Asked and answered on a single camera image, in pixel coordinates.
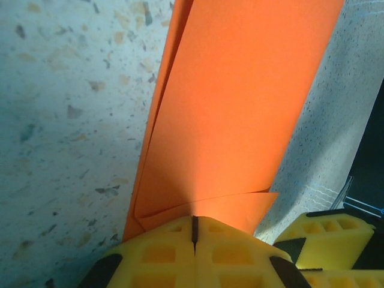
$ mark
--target white speckled wall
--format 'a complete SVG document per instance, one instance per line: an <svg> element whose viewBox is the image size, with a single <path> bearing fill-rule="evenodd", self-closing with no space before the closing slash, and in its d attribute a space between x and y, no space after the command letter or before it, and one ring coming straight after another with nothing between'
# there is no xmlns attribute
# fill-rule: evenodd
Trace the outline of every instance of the white speckled wall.
<svg viewBox="0 0 384 288"><path fill-rule="evenodd" d="M171 13L0 1L0 287L74 287L121 240ZM344 7L258 237L343 186L384 75L383 22L382 1Z"/></svg>

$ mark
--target speckled surface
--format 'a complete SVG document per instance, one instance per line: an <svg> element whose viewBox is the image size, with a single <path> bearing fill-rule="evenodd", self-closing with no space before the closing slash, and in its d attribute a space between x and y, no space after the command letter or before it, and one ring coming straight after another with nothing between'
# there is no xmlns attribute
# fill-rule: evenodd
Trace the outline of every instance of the speckled surface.
<svg viewBox="0 0 384 288"><path fill-rule="evenodd" d="M171 13L0 1L0 287L73 287L121 240ZM343 186L384 75L383 21L384 2L347 1L258 237Z"/></svg>

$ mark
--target orange folded paper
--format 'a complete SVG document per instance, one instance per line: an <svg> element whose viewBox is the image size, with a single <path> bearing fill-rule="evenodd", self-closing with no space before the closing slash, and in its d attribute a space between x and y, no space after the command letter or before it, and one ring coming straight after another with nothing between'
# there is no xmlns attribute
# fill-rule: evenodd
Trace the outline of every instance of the orange folded paper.
<svg viewBox="0 0 384 288"><path fill-rule="evenodd" d="M184 215L248 233L342 0L176 0L124 240Z"/></svg>

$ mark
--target speckled countertop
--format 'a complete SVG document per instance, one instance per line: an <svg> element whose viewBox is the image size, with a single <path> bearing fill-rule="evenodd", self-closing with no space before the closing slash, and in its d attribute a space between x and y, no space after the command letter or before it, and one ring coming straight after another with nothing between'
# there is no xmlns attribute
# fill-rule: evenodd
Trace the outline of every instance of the speckled countertop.
<svg viewBox="0 0 384 288"><path fill-rule="evenodd" d="M121 240L172 2L0 1L0 287L75 286ZM343 186L384 75L383 21L384 2L347 1L258 237Z"/></svg>

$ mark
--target yellow plastic piece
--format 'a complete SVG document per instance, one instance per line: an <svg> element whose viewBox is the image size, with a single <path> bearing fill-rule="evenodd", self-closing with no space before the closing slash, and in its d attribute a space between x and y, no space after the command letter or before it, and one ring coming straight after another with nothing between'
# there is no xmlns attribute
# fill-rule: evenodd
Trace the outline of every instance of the yellow plastic piece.
<svg viewBox="0 0 384 288"><path fill-rule="evenodd" d="M299 269L351 269L374 233L374 226L348 214L300 215L276 242L306 238Z"/></svg>
<svg viewBox="0 0 384 288"><path fill-rule="evenodd" d="M287 253L208 217L179 218L110 250L123 260L107 288L283 288L269 258Z"/></svg>
<svg viewBox="0 0 384 288"><path fill-rule="evenodd" d="M384 288L383 270L302 271L312 288Z"/></svg>

